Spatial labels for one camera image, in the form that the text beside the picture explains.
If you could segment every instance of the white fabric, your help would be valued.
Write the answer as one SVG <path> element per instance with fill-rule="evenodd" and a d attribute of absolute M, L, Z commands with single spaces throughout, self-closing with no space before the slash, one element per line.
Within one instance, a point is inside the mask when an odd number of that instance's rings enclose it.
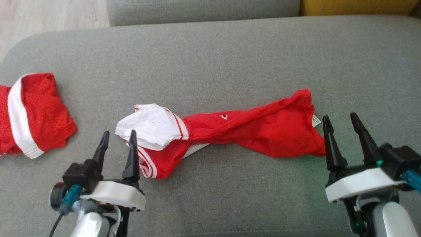
<path fill-rule="evenodd" d="M 187 140 L 186 125 L 169 109 L 157 104 L 136 105 L 136 112 L 117 123 L 115 134 L 129 140 L 131 130 L 136 130 L 137 144 L 161 151 L 173 140 Z"/>
<path fill-rule="evenodd" d="M 187 150 L 186 154 L 184 155 L 183 159 L 188 157 L 189 155 L 193 154 L 194 152 L 202 149 L 203 147 L 209 145 L 209 143 L 197 143 L 197 144 L 193 144 L 189 147 L 189 149 Z"/>
<path fill-rule="evenodd" d="M 38 148 L 37 144 L 32 138 L 31 131 L 29 129 L 29 121 L 26 108 L 21 100 L 22 78 L 27 75 L 30 74 L 21 76 L 10 89 L 7 100 L 7 107 L 12 134 L 16 145 L 27 157 L 33 159 L 39 157 L 44 152 Z"/>

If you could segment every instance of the gray couch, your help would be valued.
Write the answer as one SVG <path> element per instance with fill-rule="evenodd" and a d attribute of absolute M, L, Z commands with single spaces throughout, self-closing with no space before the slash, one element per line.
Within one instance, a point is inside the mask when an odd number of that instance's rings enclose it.
<path fill-rule="evenodd" d="M 111 25 L 137 23 L 119 17 L 127 4 L 109 1 L 109 7 Z M 252 10 L 244 10 L 250 18 L 262 14 Z M 378 144 L 420 152 L 420 38 L 421 20 L 404 16 L 136 25 L 29 37 L 0 65 L 0 84 L 52 72 L 79 130 L 67 147 L 38 159 L 0 158 L 0 236 L 47 236 L 58 216 L 48 206 L 51 187 L 72 162 L 92 157 L 103 131 L 113 132 L 136 103 L 188 116 L 249 109 L 309 88 L 316 115 L 330 116 L 350 165 L 362 163 L 352 111 Z M 317 130 L 322 133 L 321 125 Z M 121 175 L 127 152 L 112 135 L 105 177 Z M 353 236 L 344 206 L 327 202 L 327 178 L 320 157 L 272 159 L 238 145 L 210 145 L 183 160 L 169 179 L 140 180 L 147 207 L 131 215 L 129 236 Z M 421 196 L 402 193 L 401 203 L 421 233 Z M 68 236 L 75 218 L 63 218 L 54 236 Z"/>

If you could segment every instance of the blue cable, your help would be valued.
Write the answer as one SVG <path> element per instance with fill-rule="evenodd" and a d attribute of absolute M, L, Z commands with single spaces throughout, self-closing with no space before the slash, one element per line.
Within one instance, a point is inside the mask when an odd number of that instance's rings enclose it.
<path fill-rule="evenodd" d="M 80 185 L 73 185 L 61 201 L 59 212 L 63 215 L 68 215 L 72 210 L 73 204 L 79 200 L 82 195 L 82 187 Z"/>
<path fill-rule="evenodd" d="M 407 170 L 402 179 L 408 183 L 409 186 L 421 193 L 421 176 L 413 170 Z"/>
<path fill-rule="evenodd" d="M 49 237 L 52 237 L 54 231 L 57 228 L 61 218 L 64 215 L 68 215 L 70 210 L 72 209 L 73 204 L 79 200 L 79 197 L 82 195 L 82 187 L 80 185 L 73 185 L 67 194 L 64 196 L 63 200 L 61 201 L 61 205 L 59 208 L 60 215 L 57 218 L 56 222 L 54 223 L 53 228 L 51 229 Z"/>

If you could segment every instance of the wooden floor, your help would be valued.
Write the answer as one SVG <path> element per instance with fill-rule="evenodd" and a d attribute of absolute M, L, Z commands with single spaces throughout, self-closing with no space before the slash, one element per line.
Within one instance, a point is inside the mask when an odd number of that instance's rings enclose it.
<path fill-rule="evenodd" d="M 106 0 L 0 0 L 0 62 L 28 36 L 104 27 L 109 27 Z"/>

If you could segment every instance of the black cable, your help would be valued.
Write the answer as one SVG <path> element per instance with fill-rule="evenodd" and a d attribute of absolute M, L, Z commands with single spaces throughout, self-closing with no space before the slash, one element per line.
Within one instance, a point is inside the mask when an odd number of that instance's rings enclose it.
<path fill-rule="evenodd" d="M 61 218 L 64 216 L 64 212 L 60 212 L 59 217 L 57 218 L 56 222 L 53 225 L 53 228 L 51 229 L 50 235 L 48 237 L 53 237 L 54 231 L 56 230 Z"/>

